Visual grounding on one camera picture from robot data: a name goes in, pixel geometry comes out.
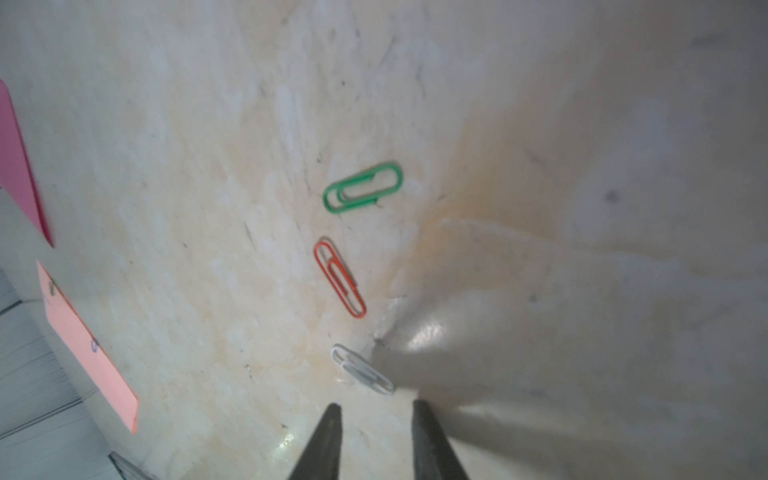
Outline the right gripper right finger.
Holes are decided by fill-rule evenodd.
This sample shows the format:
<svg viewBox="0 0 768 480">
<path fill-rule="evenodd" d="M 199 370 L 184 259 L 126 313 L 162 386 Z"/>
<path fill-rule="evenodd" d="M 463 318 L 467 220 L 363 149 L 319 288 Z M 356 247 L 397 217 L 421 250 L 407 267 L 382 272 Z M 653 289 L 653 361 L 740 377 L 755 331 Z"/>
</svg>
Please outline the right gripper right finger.
<svg viewBox="0 0 768 480">
<path fill-rule="evenodd" d="M 425 400 L 413 401 L 411 434 L 416 480 L 469 479 L 437 417 Z"/>
</svg>

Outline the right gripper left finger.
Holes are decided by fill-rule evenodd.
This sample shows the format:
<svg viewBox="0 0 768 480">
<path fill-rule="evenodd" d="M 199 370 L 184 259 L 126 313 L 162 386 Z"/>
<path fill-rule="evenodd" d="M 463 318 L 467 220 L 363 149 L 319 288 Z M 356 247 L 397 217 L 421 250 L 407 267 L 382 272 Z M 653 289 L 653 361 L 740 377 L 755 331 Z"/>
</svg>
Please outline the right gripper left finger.
<svg viewBox="0 0 768 480">
<path fill-rule="evenodd" d="M 324 411 L 289 480 L 337 480 L 342 447 L 342 408 L 331 403 Z"/>
</svg>

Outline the white paperclip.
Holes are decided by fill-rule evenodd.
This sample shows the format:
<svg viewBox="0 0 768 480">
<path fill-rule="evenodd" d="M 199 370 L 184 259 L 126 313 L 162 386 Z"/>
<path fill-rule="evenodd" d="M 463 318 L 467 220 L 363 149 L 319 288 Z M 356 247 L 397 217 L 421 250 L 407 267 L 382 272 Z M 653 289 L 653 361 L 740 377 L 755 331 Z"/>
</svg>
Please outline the white paperclip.
<svg viewBox="0 0 768 480">
<path fill-rule="evenodd" d="M 336 365 L 361 385 L 381 395 L 392 396 L 395 393 L 394 383 L 356 352 L 344 345 L 335 344 L 330 355 Z"/>
</svg>

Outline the paperclip removed from yellow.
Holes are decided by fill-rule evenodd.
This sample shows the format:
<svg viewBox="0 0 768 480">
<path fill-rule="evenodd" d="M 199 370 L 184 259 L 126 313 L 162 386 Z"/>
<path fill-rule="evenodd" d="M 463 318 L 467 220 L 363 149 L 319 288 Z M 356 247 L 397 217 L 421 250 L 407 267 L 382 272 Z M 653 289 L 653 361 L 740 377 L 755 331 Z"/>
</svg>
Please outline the paperclip removed from yellow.
<svg viewBox="0 0 768 480">
<path fill-rule="evenodd" d="M 403 181 L 399 163 L 380 163 L 330 184 L 322 194 L 323 206 L 331 214 L 341 214 L 374 205 L 398 192 Z"/>
</svg>

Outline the magenta paper sheet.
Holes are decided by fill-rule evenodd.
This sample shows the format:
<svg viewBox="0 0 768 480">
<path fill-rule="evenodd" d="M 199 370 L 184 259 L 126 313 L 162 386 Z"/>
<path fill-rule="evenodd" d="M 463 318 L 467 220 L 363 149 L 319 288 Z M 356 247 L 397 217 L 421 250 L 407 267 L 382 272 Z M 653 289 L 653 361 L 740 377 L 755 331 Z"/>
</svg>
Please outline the magenta paper sheet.
<svg viewBox="0 0 768 480">
<path fill-rule="evenodd" d="M 53 247 L 10 92 L 4 82 L 1 82 L 1 188 Z"/>
</svg>

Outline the salmon pink paper sheet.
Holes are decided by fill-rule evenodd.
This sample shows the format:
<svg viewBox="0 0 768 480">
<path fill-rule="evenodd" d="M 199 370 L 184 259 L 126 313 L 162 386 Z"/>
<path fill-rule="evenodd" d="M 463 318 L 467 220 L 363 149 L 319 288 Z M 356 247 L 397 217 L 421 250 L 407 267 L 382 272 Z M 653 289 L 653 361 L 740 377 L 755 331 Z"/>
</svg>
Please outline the salmon pink paper sheet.
<svg viewBox="0 0 768 480">
<path fill-rule="evenodd" d="M 61 292 L 43 265 L 36 262 L 45 316 L 54 332 L 88 374 L 99 392 L 120 420 L 135 434 L 139 399 L 99 344 L 94 353 L 90 343 L 96 340 L 67 297 Z"/>
</svg>

